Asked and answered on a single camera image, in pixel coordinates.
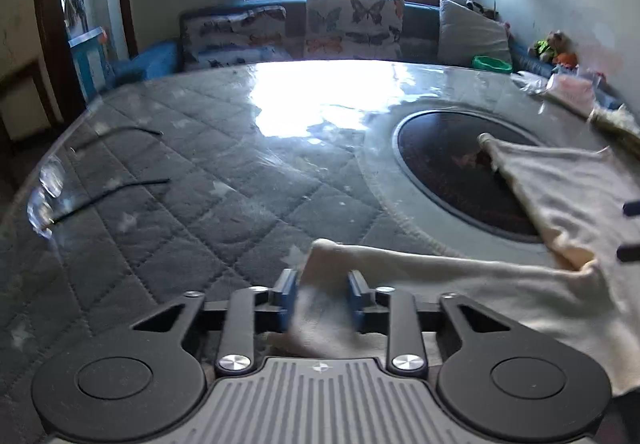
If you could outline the cream white garment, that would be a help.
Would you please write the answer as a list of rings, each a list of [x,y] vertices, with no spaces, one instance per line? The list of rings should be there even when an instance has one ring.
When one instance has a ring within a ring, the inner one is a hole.
[[[382,357],[375,334],[354,334],[347,275],[433,301],[445,292],[582,351],[605,369],[615,394],[639,385],[639,268],[616,251],[639,239],[623,205],[639,196],[639,176],[611,149],[529,147],[480,136],[480,145],[533,216],[546,246],[566,268],[419,255],[318,239],[300,277],[277,350],[303,357]]]

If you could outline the folded cream clothes pile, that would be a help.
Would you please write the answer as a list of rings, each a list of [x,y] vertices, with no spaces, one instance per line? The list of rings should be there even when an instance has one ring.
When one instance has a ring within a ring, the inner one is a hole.
[[[636,158],[640,156],[640,129],[634,116],[622,104],[617,109],[594,106],[588,122],[601,132],[608,133]]]

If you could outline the pink item in bag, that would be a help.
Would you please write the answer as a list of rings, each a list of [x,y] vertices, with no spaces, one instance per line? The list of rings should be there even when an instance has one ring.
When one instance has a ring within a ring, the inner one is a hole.
[[[585,78],[570,74],[552,74],[544,95],[582,119],[588,119],[593,110],[606,110],[605,103],[598,98],[593,84]]]

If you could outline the clear plastic bag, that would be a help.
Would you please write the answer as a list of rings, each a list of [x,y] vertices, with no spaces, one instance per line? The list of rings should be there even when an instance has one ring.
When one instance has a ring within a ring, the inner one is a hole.
[[[510,79],[521,92],[525,92],[527,95],[544,95],[547,92],[549,79],[544,76],[518,71],[512,73]]]

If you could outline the plush toy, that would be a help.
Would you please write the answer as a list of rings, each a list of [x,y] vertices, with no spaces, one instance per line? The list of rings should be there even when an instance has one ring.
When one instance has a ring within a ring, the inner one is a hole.
[[[562,31],[551,31],[542,40],[537,40],[527,49],[528,55],[550,66],[564,66],[566,69],[576,69],[577,55],[570,50],[570,40]]]

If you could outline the green bowl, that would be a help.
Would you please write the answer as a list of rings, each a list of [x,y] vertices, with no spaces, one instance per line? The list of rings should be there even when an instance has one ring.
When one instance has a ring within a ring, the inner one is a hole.
[[[488,71],[501,74],[511,74],[512,64],[490,56],[474,56],[472,68],[478,71]]]

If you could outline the clear-lens eyeglasses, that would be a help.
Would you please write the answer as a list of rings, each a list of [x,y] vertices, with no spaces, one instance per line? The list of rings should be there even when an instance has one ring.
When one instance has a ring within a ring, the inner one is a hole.
[[[170,183],[169,177],[152,179],[107,178],[100,191],[88,193],[81,182],[80,164],[87,153],[108,138],[126,133],[143,133],[160,139],[164,133],[140,125],[105,126],[100,124],[92,137],[47,156],[38,170],[36,185],[26,204],[26,216],[32,230],[41,238],[51,239],[53,230],[73,216],[93,208],[95,205],[128,188],[163,186]]]

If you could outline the grey pillow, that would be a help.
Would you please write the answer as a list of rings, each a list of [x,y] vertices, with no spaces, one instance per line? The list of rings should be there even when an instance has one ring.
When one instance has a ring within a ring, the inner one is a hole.
[[[511,64],[506,27],[470,9],[466,0],[440,0],[438,62],[472,66],[476,56]]]

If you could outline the left butterfly cushion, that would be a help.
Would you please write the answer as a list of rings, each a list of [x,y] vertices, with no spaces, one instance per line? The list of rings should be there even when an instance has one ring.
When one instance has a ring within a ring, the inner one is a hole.
[[[183,70],[292,60],[285,45],[285,21],[286,11],[281,6],[183,17],[180,22]]]

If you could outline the butterfly cushion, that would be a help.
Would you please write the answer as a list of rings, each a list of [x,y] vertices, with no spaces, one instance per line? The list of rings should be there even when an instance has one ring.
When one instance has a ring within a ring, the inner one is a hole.
[[[398,60],[404,0],[307,0],[303,57]]]
[[[183,17],[180,22],[183,70],[292,60],[285,45],[285,21],[286,11],[281,6]]]

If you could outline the blue sofa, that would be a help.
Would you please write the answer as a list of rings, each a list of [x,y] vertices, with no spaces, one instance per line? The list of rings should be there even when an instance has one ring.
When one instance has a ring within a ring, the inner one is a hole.
[[[190,19],[228,16],[253,11],[259,7],[281,6],[285,9],[283,48],[293,59],[303,56],[306,32],[307,0],[237,0],[227,5],[209,6],[183,11],[179,14],[179,36],[156,43],[128,61],[119,61],[111,69],[107,87],[114,89],[125,84],[180,73],[184,70],[183,40],[186,22]],[[439,11],[436,6],[405,3],[404,24],[399,37],[403,62],[434,63],[439,40]]]

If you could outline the right butterfly cushion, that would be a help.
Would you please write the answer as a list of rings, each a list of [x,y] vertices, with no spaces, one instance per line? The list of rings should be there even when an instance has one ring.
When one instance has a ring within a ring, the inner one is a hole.
[[[398,60],[404,0],[307,0],[303,57]]]

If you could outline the blue white cabinet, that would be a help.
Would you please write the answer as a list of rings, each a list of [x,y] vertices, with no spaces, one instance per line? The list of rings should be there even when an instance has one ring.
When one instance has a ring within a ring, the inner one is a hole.
[[[111,65],[106,57],[107,35],[98,26],[68,41],[82,96],[89,104],[96,95],[107,89]]]

